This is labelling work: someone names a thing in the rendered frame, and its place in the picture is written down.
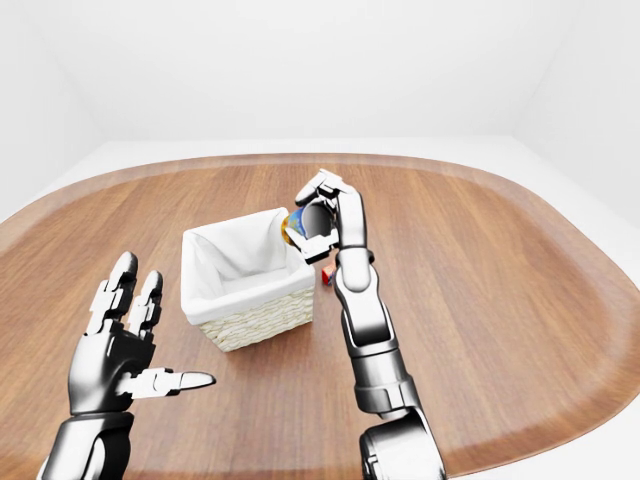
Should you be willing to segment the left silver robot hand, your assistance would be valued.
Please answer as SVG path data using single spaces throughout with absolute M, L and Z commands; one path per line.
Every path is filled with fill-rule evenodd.
M 135 295 L 137 271 L 137 257 L 126 251 L 97 289 L 69 371 L 72 415 L 121 412 L 136 399 L 174 396 L 216 383 L 206 372 L 150 366 L 156 348 L 153 328 L 162 311 L 163 277 L 151 271 Z

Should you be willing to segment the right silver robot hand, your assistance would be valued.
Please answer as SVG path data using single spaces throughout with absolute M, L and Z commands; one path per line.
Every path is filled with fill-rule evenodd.
M 340 176 L 320 169 L 297 194 L 295 203 L 299 208 L 307 204 L 323 203 L 333 214 L 333 228 L 328 236 L 319 235 L 307 239 L 291 228 L 286 229 L 294 246 L 308 264 L 327 257 L 333 248 L 367 246 L 362 197 Z

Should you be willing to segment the alphabet soup tin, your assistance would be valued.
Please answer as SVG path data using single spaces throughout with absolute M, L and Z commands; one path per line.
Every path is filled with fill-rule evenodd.
M 310 239 L 315 236 L 328 236 L 333 228 L 333 214 L 323 203 L 307 204 L 285 217 L 281 224 L 284 240 L 294 246 L 286 233 L 291 228 L 298 234 Z

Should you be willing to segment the white lined wicker basket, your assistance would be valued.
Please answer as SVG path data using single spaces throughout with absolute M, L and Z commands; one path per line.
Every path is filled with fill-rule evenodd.
M 312 321 L 315 270 L 281 233 L 284 208 L 186 230 L 181 308 L 221 351 Z

